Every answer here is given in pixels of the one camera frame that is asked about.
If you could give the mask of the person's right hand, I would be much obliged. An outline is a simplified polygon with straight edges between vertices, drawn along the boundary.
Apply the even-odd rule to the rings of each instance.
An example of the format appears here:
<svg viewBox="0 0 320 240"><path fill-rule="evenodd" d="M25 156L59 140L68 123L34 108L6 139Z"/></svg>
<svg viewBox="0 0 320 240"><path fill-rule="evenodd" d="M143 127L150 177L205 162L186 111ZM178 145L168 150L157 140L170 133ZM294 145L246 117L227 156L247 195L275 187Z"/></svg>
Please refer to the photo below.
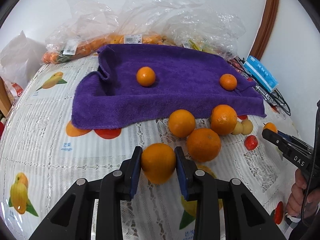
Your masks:
<svg viewBox="0 0 320 240"><path fill-rule="evenodd" d="M306 179L300 169L295 171L295 183L291 187L291 194L288 198L286 211L289 216L297 217L300 214L303 204L303 191L307 187ZM320 192L319 189L313 190L307 197L304 217L314 215L318 209Z"/></svg>

